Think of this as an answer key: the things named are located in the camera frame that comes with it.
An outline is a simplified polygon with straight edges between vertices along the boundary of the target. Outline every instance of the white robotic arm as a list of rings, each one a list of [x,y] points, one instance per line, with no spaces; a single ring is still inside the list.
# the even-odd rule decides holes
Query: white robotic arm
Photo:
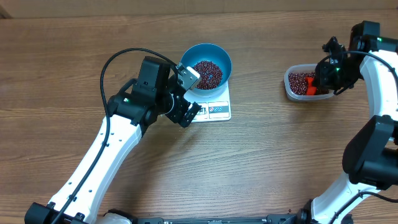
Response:
[[[106,119],[104,118],[96,139],[80,162],[80,165],[61,190],[50,199],[49,204],[55,204],[53,209],[57,211],[61,210],[71,192],[73,192],[83,178],[100,150],[104,141],[105,131]],[[64,212],[64,214],[70,217],[74,217],[77,213],[83,214],[83,221],[85,223],[95,222],[98,209],[113,177],[123,160],[141,139],[139,124],[134,126],[131,124],[130,119],[119,115],[111,117],[110,133],[107,147],[105,147],[95,168],[91,171],[90,176],[73,199],[73,206],[69,206]]]
[[[116,56],[133,50],[165,58],[147,49],[126,49],[108,60],[101,74],[101,95],[107,116],[96,139],[76,171],[47,206],[31,205],[25,215],[25,224],[95,223],[113,177],[147,128],[156,122],[158,115],[164,114],[186,128],[199,112],[197,103],[191,106],[183,97],[199,83],[199,73],[181,63],[176,65],[167,58],[145,57],[138,79],[128,81],[118,94],[106,102],[102,89],[106,67]],[[170,69],[175,73],[171,78]],[[132,92],[126,93],[130,86],[133,86]],[[131,220],[113,212],[107,213],[98,223],[131,223]]]
[[[327,57],[331,60],[326,63],[325,58],[315,71],[317,77],[313,84],[335,90],[335,94],[340,88],[342,91],[351,88],[359,78],[365,81],[368,91],[371,119],[347,145],[343,156],[344,172],[338,180],[296,215],[268,215],[264,218],[248,218],[243,221],[238,218],[228,223],[340,224],[346,220],[345,216],[369,194],[387,190],[391,185],[398,185],[398,151],[385,148],[389,139],[398,139],[396,138],[398,130],[395,128],[398,126],[396,122],[398,121],[398,77],[394,77],[392,73],[395,76],[396,73],[386,67],[388,65],[390,70],[398,67],[398,41],[385,39],[382,43],[384,40],[379,37],[377,28],[379,29],[378,24],[365,21],[354,26],[349,52],[345,52],[344,47],[332,37],[324,48],[324,51],[331,53],[332,57]],[[353,52],[357,54],[359,52],[359,57],[353,57]],[[373,55],[378,56],[384,63],[376,60]],[[117,212],[109,212],[99,220],[96,220],[96,217],[115,173],[144,135],[147,127],[156,121],[157,115],[166,114],[174,123],[186,127],[200,109],[195,103],[191,109],[188,109],[190,105],[183,99],[183,94],[200,81],[199,74],[189,67],[178,65],[174,68],[175,76],[167,82],[169,69],[168,63],[146,57],[142,63],[139,79],[126,84],[117,95],[111,97],[108,102],[111,113],[108,145],[80,191],[73,198],[71,206],[67,207],[64,214],[61,213],[62,222],[57,223],[69,220],[71,224],[158,224],[163,221],[161,218],[133,221],[132,218]],[[132,93],[125,93],[130,85],[134,85]],[[71,192],[76,189],[99,152],[106,125],[105,118],[90,150],[68,182],[51,198],[49,204],[47,206],[32,204],[25,215],[25,224],[55,223],[54,217],[71,198]],[[203,223],[203,220],[173,222],[196,224]],[[210,220],[207,223],[214,222],[223,224],[222,220]]]
[[[382,40],[383,38],[374,37],[372,44],[375,45],[375,41],[378,43]],[[394,43],[388,43],[388,47],[390,46],[394,46]],[[398,68],[396,50],[370,50],[369,53],[383,59],[392,68]],[[345,171],[325,193],[311,203],[311,219],[320,224],[342,223],[344,217],[369,196],[362,192],[378,193],[380,190],[386,190],[391,184],[396,184],[397,177],[392,173],[396,172],[397,154],[393,150],[384,149],[383,142],[386,142],[387,139],[394,140],[394,123],[398,121],[397,77],[380,60],[370,56],[363,58],[359,71],[366,84],[371,121],[378,116],[381,119],[389,120],[389,122],[376,121],[372,125],[367,124],[348,144],[343,157]]]

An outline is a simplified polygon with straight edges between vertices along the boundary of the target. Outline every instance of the digital kitchen scale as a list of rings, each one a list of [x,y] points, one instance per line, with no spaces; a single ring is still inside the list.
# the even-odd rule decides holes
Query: digital kitchen scale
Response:
[[[231,119],[231,100],[229,99],[228,82],[210,96],[201,96],[189,90],[184,95],[189,102],[197,102],[201,109],[193,123],[210,121],[229,121]]]
[[[232,61],[228,53],[215,44],[198,44],[188,49],[181,63],[194,67],[197,63],[208,61],[219,66],[223,76],[218,87],[210,90],[188,90],[184,98],[190,103],[197,102],[201,110],[192,120],[193,123],[209,121],[229,121],[231,119],[231,100],[228,80],[232,73]]]

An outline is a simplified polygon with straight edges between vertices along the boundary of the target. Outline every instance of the wooden table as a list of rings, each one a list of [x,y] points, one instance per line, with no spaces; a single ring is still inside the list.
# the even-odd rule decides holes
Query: wooden table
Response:
[[[22,223],[67,181],[104,116],[100,71],[115,52],[145,47],[178,62],[211,42],[233,61],[232,120],[187,129],[160,118],[127,157],[100,214],[139,217],[253,217],[296,212],[342,172],[345,146],[368,120],[363,82],[331,100],[293,103],[282,79],[317,63],[333,35],[381,23],[398,38],[398,11],[307,11],[0,21],[0,223]],[[137,77],[145,54],[118,57],[106,96]],[[383,192],[398,197],[392,187]],[[356,223],[395,223],[398,206],[369,198]]]

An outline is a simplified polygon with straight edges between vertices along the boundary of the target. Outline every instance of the scale label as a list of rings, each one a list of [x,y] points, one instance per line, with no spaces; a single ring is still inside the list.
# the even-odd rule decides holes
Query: scale label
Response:
[[[209,102],[209,118],[227,118],[229,117],[229,104],[223,102]]]

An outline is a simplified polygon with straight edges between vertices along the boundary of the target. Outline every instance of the black cable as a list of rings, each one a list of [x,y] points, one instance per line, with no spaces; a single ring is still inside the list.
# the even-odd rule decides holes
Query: black cable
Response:
[[[385,196],[379,195],[377,193],[374,192],[359,192],[358,194],[355,195],[355,197],[353,197],[349,202],[347,202],[347,204],[345,204],[341,209],[339,209],[335,215],[333,216],[333,218],[331,219],[331,222],[329,224],[333,224],[334,221],[336,221],[336,219],[338,218],[338,216],[344,211],[346,210],[352,203],[355,202],[356,199],[358,198],[362,198],[363,195],[373,195],[381,200],[385,200],[387,202],[391,202],[391,203],[398,203],[398,199],[392,199],[392,198],[387,198]]]
[[[333,56],[337,56],[337,55],[344,55],[344,54],[356,54],[356,55],[365,55],[365,56],[369,56],[372,57],[376,60],[378,60],[379,62],[381,62],[383,65],[385,65],[389,71],[392,73],[392,75],[394,76],[394,80],[396,81],[396,88],[397,88],[397,97],[398,97],[398,75],[396,73],[395,68],[393,68],[390,64],[388,64],[385,60],[383,60],[382,58],[374,55],[374,54],[370,54],[368,52],[360,52],[360,51],[355,51],[355,50],[349,50],[349,51],[345,51],[345,52],[338,52],[336,54],[333,55],[328,55],[326,56],[324,59],[322,59],[319,63],[322,63],[326,60],[328,60],[329,58],[332,58]]]
[[[142,52],[148,52],[150,54],[154,54],[164,60],[166,60],[168,63],[171,64],[172,70],[174,71],[174,73],[177,75],[178,71],[175,68],[175,66],[177,66],[176,63],[174,63],[173,61],[171,61],[170,59],[168,59],[167,57],[148,50],[148,49],[143,49],[143,48],[129,48],[129,49],[124,49],[119,51],[118,53],[112,55],[112,57],[110,57],[108,59],[108,61],[105,63],[104,67],[102,68],[102,72],[101,72],[101,76],[99,78],[99,90],[101,91],[101,97],[102,97],[102,103],[104,105],[104,110],[105,110],[105,117],[106,117],[106,132],[105,132],[105,138],[104,141],[102,142],[101,148],[99,149],[97,156],[95,157],[93,163],[90,165],[90,167],[88,168],[86,174],[83,176],[83,178],[81,179],[81,181],[79,182],[79,184],[76,186],[75,190],[73,191],[73,193],[71,195],[69,195],[67,202],[63,205],[63,207],[61,208],[61,210],[59,211],[58,215],[55,217],[55,219],[52,221],[52,224],[57,224],[58,220],[60,219],[60,217],[62,216],[62,214],[65,212],[65,210],[68,208],[68,206],[71,204],[71,202],[73,201],[73,199],[76,197],[77,193],[79,192],[81,186],[83,186],[83,184],[85,183],[86,179],[88,178],[88,176],[91,174],[91,171],[93,171],[96,163],[98,162],[98,160],[100,159],[102,152],[105,149],[105,146],[108,143],[108,138],[109,138],[109,132],[110,132],[110,124],[111,124],[111,118],[109,116],[109,110],[108,110],[108,104],[106,102],[106,97],[105,97],[105,92],[104,92],[104,75],[105,75],[105,71],[106,68],[108,67],[108,65],[112,62],[113,59],[115,59],[117,56],[126,53],[126,52],[130,52],[130,51],[142,51]]]

